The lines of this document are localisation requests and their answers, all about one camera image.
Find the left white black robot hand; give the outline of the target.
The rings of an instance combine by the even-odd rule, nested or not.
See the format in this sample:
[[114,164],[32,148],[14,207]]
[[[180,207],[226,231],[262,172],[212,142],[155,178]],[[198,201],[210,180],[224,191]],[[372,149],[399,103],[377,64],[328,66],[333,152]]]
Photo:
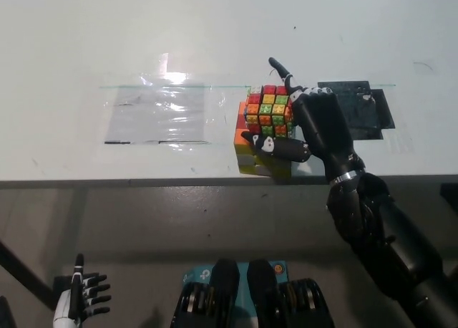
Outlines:
[[77,254],[69,288],[60,294],[54,310],[53,328],[82,327],[90,317],[110,312],[109,307],[99,306],[112,299],[99,295],[111,288],[106,280],[104,274],[84,274],[84,255]]

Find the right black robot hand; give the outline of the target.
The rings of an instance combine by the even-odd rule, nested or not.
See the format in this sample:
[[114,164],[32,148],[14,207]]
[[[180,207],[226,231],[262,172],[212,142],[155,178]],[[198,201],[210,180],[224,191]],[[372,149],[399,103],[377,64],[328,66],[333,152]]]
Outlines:
[[304,140],[242,132],[257,153],[279,160],[304,163],[311,156],[323,163],[331,185],[359,178],[365,173],[363,160],[354,150],[349,127],[336,94],[327,87],[303,87],[275,58],[268,62],[277,71],[291,99],[293,120]]

